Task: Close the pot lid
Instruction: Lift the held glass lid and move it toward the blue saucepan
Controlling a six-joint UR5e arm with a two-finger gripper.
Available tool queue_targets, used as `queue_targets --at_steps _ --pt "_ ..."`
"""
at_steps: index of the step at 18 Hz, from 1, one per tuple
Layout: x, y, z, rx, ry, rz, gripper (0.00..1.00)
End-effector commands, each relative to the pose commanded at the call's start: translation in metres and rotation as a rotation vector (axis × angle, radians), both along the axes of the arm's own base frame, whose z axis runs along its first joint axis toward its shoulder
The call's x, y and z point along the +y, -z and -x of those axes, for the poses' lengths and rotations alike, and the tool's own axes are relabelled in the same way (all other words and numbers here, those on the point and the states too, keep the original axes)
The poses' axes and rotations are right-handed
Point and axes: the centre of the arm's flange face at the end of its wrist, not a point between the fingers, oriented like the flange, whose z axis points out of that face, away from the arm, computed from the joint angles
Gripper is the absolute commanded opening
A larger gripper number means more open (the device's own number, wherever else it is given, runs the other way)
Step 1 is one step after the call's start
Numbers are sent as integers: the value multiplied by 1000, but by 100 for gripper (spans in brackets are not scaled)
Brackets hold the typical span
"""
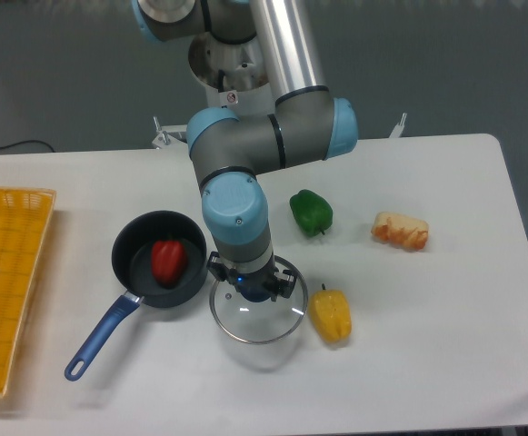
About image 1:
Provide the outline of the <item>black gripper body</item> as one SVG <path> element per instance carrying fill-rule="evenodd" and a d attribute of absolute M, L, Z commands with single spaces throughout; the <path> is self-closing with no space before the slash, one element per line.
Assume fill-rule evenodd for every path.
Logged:
<path fill-rule="evenodd" d="M 263 253 L 248 263 L 236 263 L 222 257 L 228 269 L 227 283 L 242 295 L 272 295 L 272 279 L 279 259 L 273 251 Z"/>

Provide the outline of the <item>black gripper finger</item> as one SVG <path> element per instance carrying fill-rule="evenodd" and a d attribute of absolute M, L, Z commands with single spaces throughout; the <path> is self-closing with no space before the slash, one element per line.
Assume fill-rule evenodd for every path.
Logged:
<path fill-rule="evenodd" d="M 271 300 L 289 299 L 295 287 L 295 275 L 292 270 L 275 271 L 272 279 Z"/>
<path fill-rule="evenodd" d="M 218 282 L 227 281 L 228 269 L 224 265 L 219 252 L 211 252 L 206 263 L 206 268 Z"/>

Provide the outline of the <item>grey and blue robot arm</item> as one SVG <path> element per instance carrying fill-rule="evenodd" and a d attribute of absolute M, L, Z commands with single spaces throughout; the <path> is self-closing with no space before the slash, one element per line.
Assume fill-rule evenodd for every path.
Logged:
<path fill-rule="evenodd" d="M 289 297 L 299 280 L 275 266 L 257 176 L 347 154 L 358 140 L 354 109 L 324 80 L 304 2 L 136 1 L 133 10 L 154 40 L 213 41 L 207 62 L 221 94 L 234 90 L 238 70 L 251 74 L 253 88 L 270 88 L 270 113 L 254 108 L 245 117 L 221 102 L 190 119 L 186 141 L 216 245 L 209 271 L 250 302 Z"/>

